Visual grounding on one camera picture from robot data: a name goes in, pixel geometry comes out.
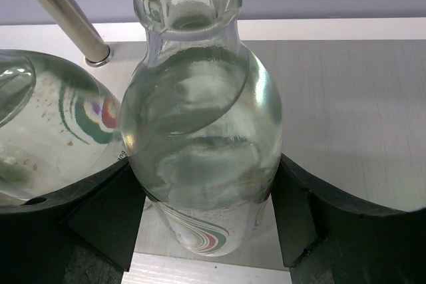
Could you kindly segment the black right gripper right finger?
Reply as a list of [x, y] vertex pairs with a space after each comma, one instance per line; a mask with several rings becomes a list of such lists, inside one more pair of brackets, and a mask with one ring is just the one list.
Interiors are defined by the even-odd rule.
[[425, 210], [355, 197], [282, 156], [272, 186], [293, 283], [424, 283]]

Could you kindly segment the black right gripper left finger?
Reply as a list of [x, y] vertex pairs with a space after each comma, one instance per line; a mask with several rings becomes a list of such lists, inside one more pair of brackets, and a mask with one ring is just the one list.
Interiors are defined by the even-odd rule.
[[121, 283], [145, 194], [126, 158], [56, 192], [1, 207], [2, 283]]

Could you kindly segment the clear Chang soda bottle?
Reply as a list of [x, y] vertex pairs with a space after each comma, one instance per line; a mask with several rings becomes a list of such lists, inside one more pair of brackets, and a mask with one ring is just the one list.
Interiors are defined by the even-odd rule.
[[1, 199], [25, 201], [126, 156], [120, 102], [85, 69], [35, 51], [1, 51]]

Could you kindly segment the clear glass soda bottle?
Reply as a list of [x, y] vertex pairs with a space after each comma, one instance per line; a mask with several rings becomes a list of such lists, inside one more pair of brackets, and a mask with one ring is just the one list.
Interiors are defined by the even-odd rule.
[[206, 257], [258, 225], [280, 163], [277, 86], [241, 41], [242, 0], [133, 0], [147, 52], [121, 106], [128, 160], [180, 245]]

